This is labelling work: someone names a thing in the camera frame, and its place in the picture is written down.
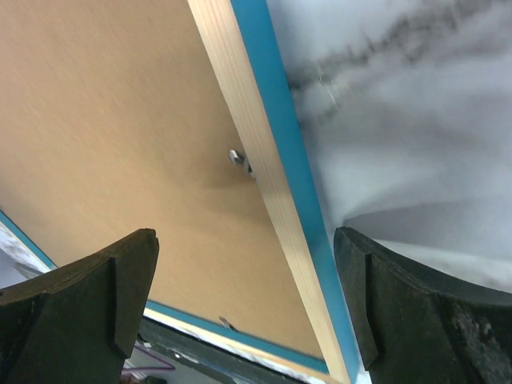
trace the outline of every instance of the purple wire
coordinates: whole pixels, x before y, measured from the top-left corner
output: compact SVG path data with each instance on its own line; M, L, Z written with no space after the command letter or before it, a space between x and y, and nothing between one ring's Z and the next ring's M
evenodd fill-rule
M150 356L150 357L154 358L157 362L160 362L161 364L165 365L167 368L169 368L168 370L174 370L175 369L175 367L171 363L166 362L163 358L160 358L159 356L156 356L155 354L152 354L146 348L142 348L140 346L134 346L134 348L136 350L139 350L140 352L142 352L146 356Z

